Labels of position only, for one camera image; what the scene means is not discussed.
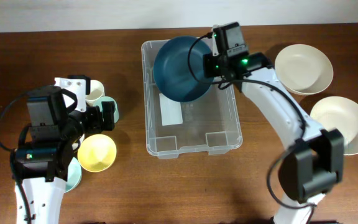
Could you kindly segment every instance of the wooden table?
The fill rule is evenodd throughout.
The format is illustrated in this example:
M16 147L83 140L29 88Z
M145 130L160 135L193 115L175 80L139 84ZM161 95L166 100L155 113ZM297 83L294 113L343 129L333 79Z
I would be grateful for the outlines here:
M252 102L236 92L244 143L225 155L205 152L159 160L145 146L140 46L146 40L202 35L209 28L97 30L0 34L0 112L25 90L53 83L54 77L85 74L104 83L117 100L120 121L111 136L119 149L108 170L83 170L80 185L65 194L60 223L254 223L278 205L265 174L283 149L274 130ZM320 99L343 96L358 103L358 24L244 27L251 52L275 58L290 44L322 50L334 80L322 94L296 96L310 112ZM25 101L7 114L1 138L15 147L29 122ZM9 155L0 148L0 223L14 223L16 200ZM282 193L277 175L273 186ZM314 220L358 223L358 155L346 157L344 180L316 209Z

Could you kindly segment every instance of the transparent plastic container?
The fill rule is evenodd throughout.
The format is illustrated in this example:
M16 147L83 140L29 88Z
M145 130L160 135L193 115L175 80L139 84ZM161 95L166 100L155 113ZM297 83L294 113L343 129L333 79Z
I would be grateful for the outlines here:
M202 97L180 103L182 124L162 125L160 90L153 77L154 60L168 40L142 45L146 147L159 159L174 159L187 152L224 154L242 144L242 134L233 87L213 85ZM211 48L211 42L205 41Z

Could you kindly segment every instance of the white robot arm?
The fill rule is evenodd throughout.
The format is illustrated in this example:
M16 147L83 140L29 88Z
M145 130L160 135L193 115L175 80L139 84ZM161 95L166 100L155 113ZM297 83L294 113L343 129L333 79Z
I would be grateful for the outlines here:
M327 132L309 117L280 83L274 66L264 54L249 54L238 22L214 26L212 32L197 41L205 37L213 40L213 51L203 55L204 75L221 77L220 82L213 82L220 89L234 84L243 92L273 126L286 150L267 176L269 192L281 205L272 223L308 223L314 207L342 180L342 134L337 129ZM189 60L197 41L188 54L189 69L196 80ZM281 160L278 175L285 194L279 200L271 189L270 174Z
M56 224L67 181L68 165L73 159L72 144L85 133L98 134L114 129L114 103L86 106L90 78L71 75L56 78L55 86L44 86L16 98L1 113L23 96L31 124L21 132L17 149L11 152L11 169L16 181L18 224ZM27 132L32 140L26 142Z
M274 69L261 68L251 74L252 75L248 77L248 79L271 83L271 85L274 85L281 89L281 91L285 92L291 100L296 103L292 96L279 82ZM272 91L269 87L255 83L242 83L242 92L247 98L257 105L259 110L273 126L273 129L281 139L284 149L288 149L291 145L293 145L295 140L297 140L301 135L301 122L289 102L276 91ZM307 123L303 140L308 141L320 136L321 130L324 129L322 125L311 119L298 105L298 103L296 103L296 105L302 112L302 115ZM324 198L324 196L325 194L318 194L309 198L306 203L299 204L296 200L292 200L287 195L284 195L282 202L294 207L301 207L310 203L317 205L318 202ZM273 221L275 224L305 224L310 215L311 207L289 209L281 206L274 216Z

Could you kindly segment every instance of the white plate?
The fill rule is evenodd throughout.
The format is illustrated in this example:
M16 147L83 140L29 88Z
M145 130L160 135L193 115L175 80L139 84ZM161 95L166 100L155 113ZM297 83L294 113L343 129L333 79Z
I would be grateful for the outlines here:
M340 96L317 102L310 116L325 129L337 128L345 139L345 155L358 154L358 104Z
M278 79L288 91L298 95L319 93L331 84L334 70L320 50L305 44L284 48L275 61Z

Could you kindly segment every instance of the black cable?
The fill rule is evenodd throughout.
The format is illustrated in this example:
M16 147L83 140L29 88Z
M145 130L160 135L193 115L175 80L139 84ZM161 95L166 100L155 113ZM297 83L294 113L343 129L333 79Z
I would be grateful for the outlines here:
M310 215L309 215L308 221L306 221L306 224L309 224L311 222L311 217L313 216L314 210L316 209L316 207L317 207L317 205L315 205L315 204L311 205Z
M25 137L27 136L27 133L29 132L29 128L31 127L31 124L27 124L26 126L24 126L24 128L22 129L22 132L20 132L19 135L19 140L17 141L17 146L21 147L22 145L25 144Z
M17 102L19 99L25 97L30 91L27 91L25 93L20 94L18 97L14 98L2 111L2 113L0 114L0 124L2 121L2 118L4 117L5 113L11 108L11 106ZM21 141L25 138L24 133L27 133L27 130L29 128L29 125L27 125L21 132L20 136L19 136L19 143L21 143ZM27 201L27 196L25 195L24 189L23 189L23 185L22 185L22 180L20 178L18 178L17 173L16 173L16 169L14 167L14 150L15 149L9 149L8 147L6 147L0 140L0 146L2 147L3 150L11 152L11 156L10 156L10 160L9 163L11 165L11 170L12 170L12 174L13 174L13 178L17 184L17 187L19 188L20 194L22 195L22 200L24 202L24 208L25 208L25 213L27 215L27 218L25 220L27 220L28 224L31 224L31 213L30 213L30 207L29 207L29 201Z
M226 83L227 81L223 80L223 81L216 81L216 82L203 82L203 81L197 79L197 77L196 77L196 75L194 74L193 69L191 69L191 65L190 65L190 56L191 56L191 50L193 50L193 47L194 47L200 40L202 40L202 39L204 39L204 38L211 38L212 34L213 34L212 32L209 32L209 33L207 33L207 34L205 34L205 35L203 35L203 36L201 36L201 37L198 37L198 38L196 39L196 41L194 41L194 43L191 45L191 47L190 47L190 49L189 49L189 53L187 54L187 66L188 66L188 68L189 68L189 71L190 71L190 73L191 73L191 76L192 76L196 81L198 81L199 83L208 84L208 85L215 85L215 84L221 85L221 84L223 84L223 83Z
M81 147L81 141L80 140L77 140L77 141L78 141L78 143L77 143L78 146L77 146L77 148L74 149L74 153L76 153Z
M191 65L190 65L190 55L191 55L191 50L193 49L193 47L203 38L210 38L212 36L212 32L210 33L207 33L206 35L203 35L199 38L197 38L197 40L191 45L190 49L189 49L189 52L188 52L188 56L187 56L187 64L188 64L188 68L189 68L189 71L191 73L191 75L193 76L193 78L200 82L200 83L205 83L205 84L218 84L218 88L220 90L224 90L226 88L228 88L231 84L233 84L234 82L247 82L247 83L255 83L255 84L259 84L259 85L264 85L264 86L267 86L269 87L271 90L275 90L276 92L278 92L280 95L282 95L284 97L284 99L286 99L288 101L289 104L291 104L292 108L295 110L295 112L297 113L300 121L301 121L301 135L300 135L300 139L303 138L303 136L305 135L305 131L306 131L306 121L300 111L300 109L297 107L297 105L292 101L292 99L287 95L285 94L283 91L281 91L279 88L269 84L269 83L265 83L265 82L262 82L262 81L258 81L258 80L232 80L232 81L227 81L227 80L222 80L222 81L219 81L219 82L212 82L212 83L207 83L207 82L202 82L200 81L199 79L196 78L195 74L193 73L193 70L191 69ZM314 208L315 208L315 204L313 203L307 203L306 205L304 206L300 206L300 207L294 207L294 206L291 206L291 205L287 205L285 204L284 202L282 202L275 194L274 194L274 191L272 189L272 185L270 183L270 177L272 175L272 172L274 170L274 168L282 161L284 160L288 155L290 155L292 153L292 151L285 151L276 161L274 161L274 163L270 166L268 172L267 172L267 178L266 178L266 183L267 183L267 188L268 188L268 191L269 193L271 194L271 196L273 197L273 199L281 206L285 207L285 208L289 208L289 209L302 209L302 208L307 208L307 207L311 207L312 208L312 212L311 212L311 215L309 217L309 220L308 220L308 223L311 219L311 216L313 215L314 213Z
M31 224L31 213L30 213L29 201L27 200L27 196L25 195L23 185L22 185L22 180L20 180L20 178L18 178L18 176L17 176L15 165L14 165L14 159L15 159L14 151L11 151L11 157L10 157L9 162L11 164L13 179L16 181L17 187L19 188L20 194L22 195L22 200L24 202L25 214L27 216L24 220L27 221L27 224Z
M1 124L1 120L4 117L5 113L11 108L11 106L19 99L23 98L24 96L26 96L28 92L22 93L21 95L19 95L18 97L16 97L14 100L12 100L2 111L2 113L0 114L0 124ZM12 152L13 149L9 149L8 147L6 147L0 140L0 146L2 147L3 150L6 150L8 152Z

